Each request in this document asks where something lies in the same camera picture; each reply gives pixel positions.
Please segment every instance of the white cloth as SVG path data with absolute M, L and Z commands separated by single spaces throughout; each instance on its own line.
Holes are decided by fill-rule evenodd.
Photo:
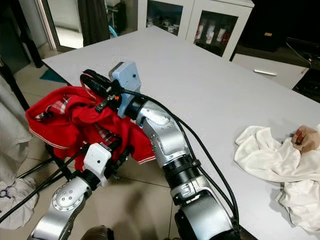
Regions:
M 0 76 L 0 217 L 36 188 L 35 181 L 30 177 L 16 179 L 19 167 L 28 156 L 31 138 L 25 111 Z M 6 189 L 9 197 L 4 196 Z M 26 202 L 4 220 L 0 228 L 17 229 L 23 226 L 33 215 L 37 198 L 35 195 Z
M 244 171 L 285 183 L 276 199 L 288 210 L 291 222 L 320 232 L 320 148 L 301 155 L 291 138 L 281 144 L 272 137 L 270 127 L 263 126 L 247 127 L 235 143 L 239 147 L 234 161 Z
M 36 183 L 31 177 L 24 179 L 17 178 L 13 186 L 7 187 L 8 185 L 3 181 L 0 182 L 0 191 L 2 190 L 2 192 L 0 192 L 0 217 L 28 196 L 35 189 Z M 33 209 L 37 203 L 37 199 L 38 195 L 36 194 L 0 223 L 0 228 L 17 229 L 24 226 L 34 213 Z
M 27 158 L 32 138 L 25 111 L 0 76 L 0 182 L 11 185 Z

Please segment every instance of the red shirt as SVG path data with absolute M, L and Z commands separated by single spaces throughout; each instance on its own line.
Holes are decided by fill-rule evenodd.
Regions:
M 122 144 L 112 156 L 114 161 L 129 145 L 139 164 L 154 160 L 151 143 L 142 129 L 108 107 L 96 112 L 103 98 L 88 91 L 95 99 L 77 86 L 62 87 L 45 96 L 25 113 L 30 131 L 53 146 L 54 154 L 62 159 L 73 156 L 85 143 L 109 145 L 118 136 Z M 75 159 L 75 169 L 83 170 L 84 157 Z

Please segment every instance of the white cabinet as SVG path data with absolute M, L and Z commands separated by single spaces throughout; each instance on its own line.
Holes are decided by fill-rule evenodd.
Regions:
M 251 0 L 139 0 L 138 30 L 155 25 L 229 60 L 253 7 Z
M 288 89 L 292 89 L 308 71 L 308 68 L 303 66 L 242 54 L 235 54 L 232 62 Z

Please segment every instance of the curtain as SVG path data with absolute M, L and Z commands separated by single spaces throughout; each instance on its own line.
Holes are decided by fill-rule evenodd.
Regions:
M 78 0 L 83 46 L 110 38 L 104 0 Z

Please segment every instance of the white table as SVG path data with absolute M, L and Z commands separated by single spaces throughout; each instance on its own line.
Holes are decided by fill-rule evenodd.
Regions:
M 289 224 L 287 212 L 274 200 L 279 184 L 253 177 L 233 161 L 234 141 L 247 126 L 270 126 L 277 139 L 284 139 L 302 124 L 319 124 L 320 104 L 156 27 L 44 60 L 74 86 L 80 86 L 85 69 L 108 76 L 120 61 L 134 61 L 141 92 L 166 105 L 203 139 L 235 193 L 245 229 L 259 240 L 320 239 Z

